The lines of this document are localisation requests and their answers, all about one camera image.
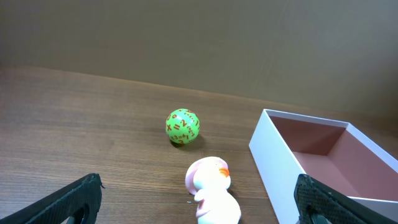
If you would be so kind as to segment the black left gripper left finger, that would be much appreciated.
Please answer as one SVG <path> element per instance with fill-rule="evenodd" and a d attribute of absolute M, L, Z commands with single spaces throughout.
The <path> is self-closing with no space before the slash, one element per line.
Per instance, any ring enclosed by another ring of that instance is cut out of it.
<path fill-rule="evenodd" d="M 87 174 L 39 201 L 1 219 L 1 224 L 94 224 L 103 184 L 99 174 Z"/>

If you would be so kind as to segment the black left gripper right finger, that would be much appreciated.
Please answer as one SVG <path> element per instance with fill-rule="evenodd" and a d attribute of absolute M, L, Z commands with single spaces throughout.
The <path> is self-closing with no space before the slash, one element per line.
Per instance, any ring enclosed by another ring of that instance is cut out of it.
<path fill-rule="evenodd" d="M 307 174 L 298 176 L 294 199 L 300 224 L 397 224 Z"/>

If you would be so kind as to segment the white box pink interior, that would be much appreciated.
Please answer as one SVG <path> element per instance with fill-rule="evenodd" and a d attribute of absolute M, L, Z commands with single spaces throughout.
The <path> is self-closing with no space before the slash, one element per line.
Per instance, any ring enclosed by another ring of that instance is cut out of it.
<path fill-rule="evenodd" d="M 249 148 L 279 223 L 299 220 L 300 174 L 397 220 L 397 160 L 351 123 L 264 109 Z"/>

